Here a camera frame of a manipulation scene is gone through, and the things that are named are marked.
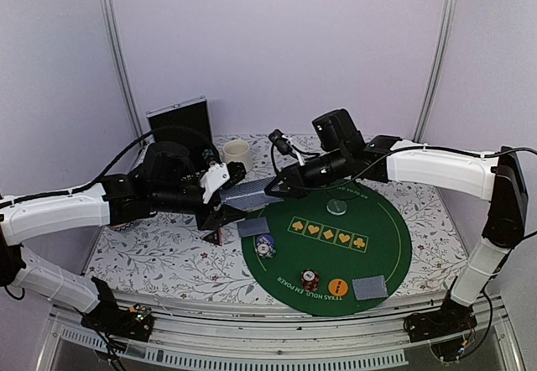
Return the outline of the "black triangular button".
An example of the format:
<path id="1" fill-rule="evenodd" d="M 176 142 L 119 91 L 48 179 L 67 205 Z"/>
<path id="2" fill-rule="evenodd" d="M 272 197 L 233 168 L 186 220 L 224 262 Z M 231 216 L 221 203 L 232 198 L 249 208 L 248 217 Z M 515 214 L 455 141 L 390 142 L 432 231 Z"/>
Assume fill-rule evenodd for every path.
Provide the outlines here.
<path id="1" fill-rule="evenodd" d="M 222 246 L 222 230 L 218 228 L 216 230 L 210 231 L 202 239 L 208 243 L 212 243 L 217 246 Z"/>

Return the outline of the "blue playing card deck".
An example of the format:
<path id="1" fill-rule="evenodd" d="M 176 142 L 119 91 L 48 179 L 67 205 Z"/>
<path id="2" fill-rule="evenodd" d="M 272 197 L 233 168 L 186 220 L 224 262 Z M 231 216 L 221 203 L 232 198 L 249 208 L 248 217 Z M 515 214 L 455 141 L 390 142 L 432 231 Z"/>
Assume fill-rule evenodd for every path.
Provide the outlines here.
<path id="1" fill-rule="evenodd" d="M 265 187 L 270 181 L 270 178 L 251 180 L 249 182 L 239 183 L 228 189 L 221 188 L 219 194 L 222 203 L 248 212 L 279 202 L 277 197 L 268 196 L 264 192 Z"/>

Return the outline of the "dealt playing card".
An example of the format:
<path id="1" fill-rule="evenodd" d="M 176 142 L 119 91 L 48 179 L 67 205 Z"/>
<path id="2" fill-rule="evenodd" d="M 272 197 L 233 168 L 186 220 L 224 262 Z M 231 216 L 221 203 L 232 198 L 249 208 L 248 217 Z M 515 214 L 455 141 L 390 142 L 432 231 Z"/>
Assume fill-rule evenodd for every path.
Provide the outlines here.
<path id="1" fill-rule="evenodd" d="M 237 224 L 237 232 L 240 238 L 270 233 L 265 217 L 251 218 L 239 222 Z"/>
<path id="2" fill-rule="evenodd" d="M 356 300 L 371 300 L 388 297 L 388 288 L 383 275 L 352 280 Z"/>

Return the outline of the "purple small blind button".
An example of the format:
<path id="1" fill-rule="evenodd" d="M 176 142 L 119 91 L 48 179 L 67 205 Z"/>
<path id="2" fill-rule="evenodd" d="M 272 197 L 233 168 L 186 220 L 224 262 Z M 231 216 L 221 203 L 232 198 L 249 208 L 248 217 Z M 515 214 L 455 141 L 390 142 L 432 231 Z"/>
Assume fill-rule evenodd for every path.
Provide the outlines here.
<path id="1" fill-rule="evenodd" d="M 261 234 L 257 236 L 256 244 L 266 244 L 268 246 L 274 246 L 274 238 L 270 234 Z"/>

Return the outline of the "clear dealer button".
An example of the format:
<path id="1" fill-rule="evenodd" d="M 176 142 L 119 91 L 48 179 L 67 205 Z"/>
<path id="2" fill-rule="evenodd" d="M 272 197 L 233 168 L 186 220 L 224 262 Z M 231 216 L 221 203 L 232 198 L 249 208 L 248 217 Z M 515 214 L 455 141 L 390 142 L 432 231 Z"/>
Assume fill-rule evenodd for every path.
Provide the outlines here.
<path id="1" fill-rule="evenodd" d="M 343 200 L 332 198 L 326 203 L 326 210 L 333 216 L 343 216 L 347 212 L 347 204 Z"/>

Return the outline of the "small poker chip stack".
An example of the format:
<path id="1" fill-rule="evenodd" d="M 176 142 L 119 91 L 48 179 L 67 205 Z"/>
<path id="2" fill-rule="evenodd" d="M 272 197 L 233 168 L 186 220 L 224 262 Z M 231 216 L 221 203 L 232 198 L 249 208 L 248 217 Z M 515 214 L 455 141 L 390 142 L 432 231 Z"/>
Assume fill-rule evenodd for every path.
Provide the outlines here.
<path id="1" fill-rule="evenodd" d="M 271 259 L 275 256 L 276 249 L 273 244 L 260 243 L 256 247 L 256 253 L 262 259 Z"/>

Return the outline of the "aluminium poker chip case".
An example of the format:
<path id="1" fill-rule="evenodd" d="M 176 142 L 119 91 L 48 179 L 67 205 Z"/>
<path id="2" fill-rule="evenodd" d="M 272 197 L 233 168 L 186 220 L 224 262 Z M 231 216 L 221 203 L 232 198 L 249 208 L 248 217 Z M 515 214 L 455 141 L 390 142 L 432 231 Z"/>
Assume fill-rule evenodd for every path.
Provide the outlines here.
<path id="1" fill-rule="evenodd" d="M 206 168 L 202 153 L 211 147 L 212 131 L 205 96 L 147 111 L 146 118 L 151 130 L 164 128 L 154 134 L 156 142 L 170 141 L 185 146 L 196 170 Z"/>

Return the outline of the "orange big blind button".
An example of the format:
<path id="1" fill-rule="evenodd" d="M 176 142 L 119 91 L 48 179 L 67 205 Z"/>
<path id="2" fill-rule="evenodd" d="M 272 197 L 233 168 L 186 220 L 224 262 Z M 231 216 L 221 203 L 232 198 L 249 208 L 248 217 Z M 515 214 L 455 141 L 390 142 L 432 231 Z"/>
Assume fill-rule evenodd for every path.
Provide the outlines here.
<path id="1" fill-rule="evenodd" d="M 329 282 L 328 291 L 332 296 L 343 297 L 348 293 L 349 286 L 344 279 L 336 278 Z"/>

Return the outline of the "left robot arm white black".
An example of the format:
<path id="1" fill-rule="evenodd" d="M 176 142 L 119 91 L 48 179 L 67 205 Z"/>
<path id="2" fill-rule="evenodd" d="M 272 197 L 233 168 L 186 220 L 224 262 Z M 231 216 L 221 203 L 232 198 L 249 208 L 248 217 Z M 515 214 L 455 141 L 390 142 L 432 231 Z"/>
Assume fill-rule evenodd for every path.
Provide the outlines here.
<path id="1" fill-rule="evenodd" d="M 214 232 L 245 216 L 222 203 L 220 191 L 245 178 L 244 164 L 222 161 L 213 142 L 193 129 L 171 125 L 164 131 L 187 134 L 200 145 L 188 149 L 154 141 L 142 162 L 127 174 L 106 171 L 62 191 L 1 200 L 1 285 L 33 290 L 92 316 L 106 332 L 125 323 L 107 283 L 72 274 L 34 255 L 24 241 L 79 227 L 119 226 L 159 212 L 190 214 L 201 231 Z"/>

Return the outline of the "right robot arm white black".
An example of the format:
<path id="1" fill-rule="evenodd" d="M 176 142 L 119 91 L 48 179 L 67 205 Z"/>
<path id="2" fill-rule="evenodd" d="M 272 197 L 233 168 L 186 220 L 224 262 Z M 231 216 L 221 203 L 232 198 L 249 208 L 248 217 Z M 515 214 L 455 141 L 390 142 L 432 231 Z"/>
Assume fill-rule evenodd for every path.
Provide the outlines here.
<path id="1" fill-rule="evenodd" d="M 528 238 L 525 232 L 528 191 L 519 163 L 519 148 L 472 152 L 417 144 L 397 136 L 379 135 L 365 141 L 349 112 L 330 111 L 312 125 L 321 154 L 306 153 L 275 129 L 268 139 L 272 149 L 295 158 L 276 169 L 265 189 L 268 196 L 301 198 L 311 191 L 337 189 L 357 179 L 383 183 L 412 182 L 458 191 L 487 201 L 489 209 L 482 239 L 434 316 L 434 327 L 453 333 L 509 253 Z"/>

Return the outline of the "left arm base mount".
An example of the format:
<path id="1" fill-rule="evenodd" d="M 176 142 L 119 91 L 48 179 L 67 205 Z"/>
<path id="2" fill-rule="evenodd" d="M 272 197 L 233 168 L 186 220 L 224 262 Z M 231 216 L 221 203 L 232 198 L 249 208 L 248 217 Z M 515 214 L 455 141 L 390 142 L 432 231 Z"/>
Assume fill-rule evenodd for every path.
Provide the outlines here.
<path id="1" fill-rule="evenodd" d="M 153 331 L 152 311 L 136 304 L 121 309 L 117 304 L 99 303 L 89 313 L 83 313 L 81 325 L 102 334 L 148 342 Z"/>

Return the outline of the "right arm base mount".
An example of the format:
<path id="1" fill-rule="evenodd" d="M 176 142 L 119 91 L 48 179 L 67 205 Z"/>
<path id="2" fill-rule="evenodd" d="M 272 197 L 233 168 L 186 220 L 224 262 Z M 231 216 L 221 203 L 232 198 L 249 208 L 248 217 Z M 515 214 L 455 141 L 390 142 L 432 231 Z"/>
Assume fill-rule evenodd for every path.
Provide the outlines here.
<path id="1" fill-rule="evenodd" d="M 404 330 L 411 342 L 421 342 L 469 331 L 477 326 L 472 306 L 446 300 L 435 311 L 415 312 L 404 318 Z"/>

